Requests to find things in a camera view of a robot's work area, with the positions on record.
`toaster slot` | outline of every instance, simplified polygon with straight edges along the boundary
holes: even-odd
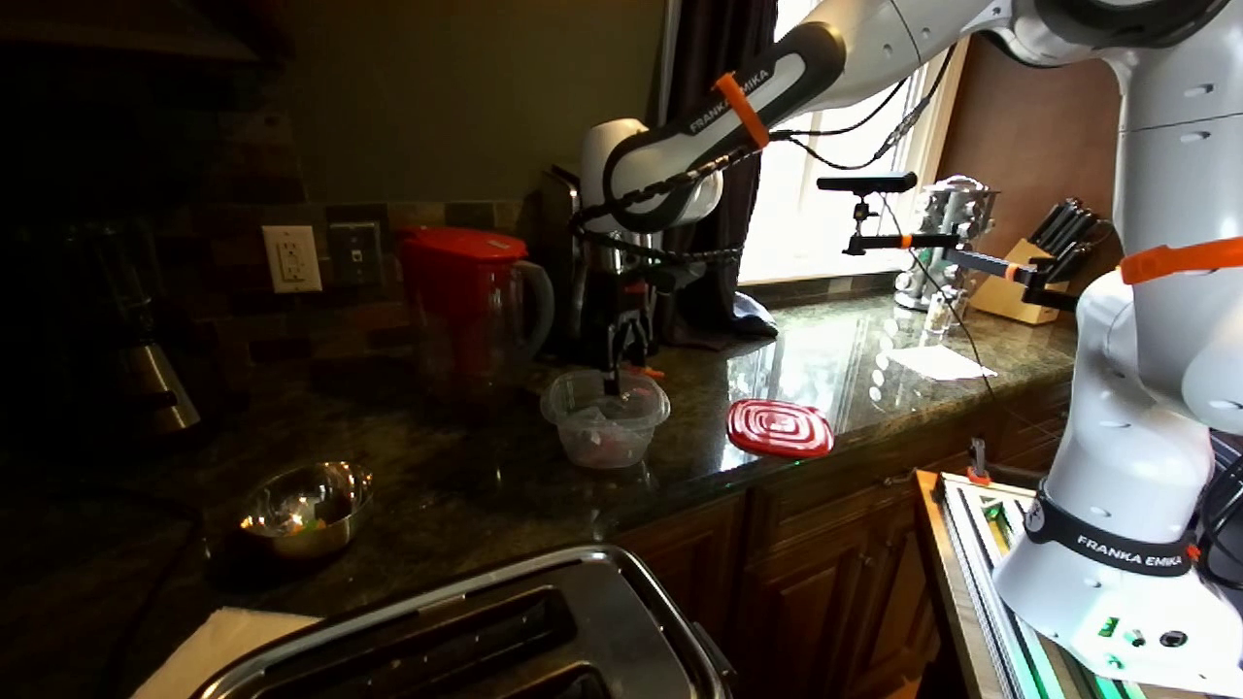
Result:
[[[599,667],[565,667],[537,686],[512,693],[509,699],[612,699],[612,682]]]
[[[574,638],[557,592],[516,592],[464,603],[427,616],[399,616],[300,654],[263,671],[253,694],[456,694],[465,682],[541,655]]]

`metal bowl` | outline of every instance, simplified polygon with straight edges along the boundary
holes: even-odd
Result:
[[[319,462],[270,477],[239,530],[282,558],[322,558],[359,535],[373,477],[351,462]]]

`dark countertop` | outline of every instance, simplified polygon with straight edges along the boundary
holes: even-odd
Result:
[[[635,473],[583,473],[541,418],[537,385],[472,418],[434,410],[399,356],[319,363],[194,452],[131,471],[33,466],[7,456],[0,654],[6,694],[130,694],[218,607],[351,612],[559,545],[608,541],[656,514],[793,473],[919,466],[921,443],[987,418],[996,401],[1066,388],[1073,326],[904,313],[846,299],[777,313],[777,343],[662,348],[673,418]],[[928,382],[894,348],[947,347],[990,382]],[[762,462],[726,443],[732,401],[820,407],[825,462]],[[311,572],[212,568],[204,531],[263,473],[351,457],[373,471],[363,541]]]

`red pitcher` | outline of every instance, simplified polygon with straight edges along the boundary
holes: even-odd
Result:
[[[415,368],[434,395],[482,401],[537,356],[557,320],[528,245],[491,229],[412,229],[399,241]]]

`cabinet door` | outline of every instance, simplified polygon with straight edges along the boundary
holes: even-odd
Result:
[[[935,625],[908,488],[865,487],[770,515],[775,541],[746,552],[726,638],[737,694],[886,694],[921,676]]]
[[[662,592],[698,620],[715,641],[726,634],[736,563],[737,563],[741,499],[715,499],[697,508],[625,530],[618,545],[635,552]]]
[[[990,403],[987,416],[981,418],[981,434],[987,439],[987,457],[996,466],[1044,473],[1055,466],[1066,418],[1070,418],[1070,385],[1056,385],[1021,401]]]

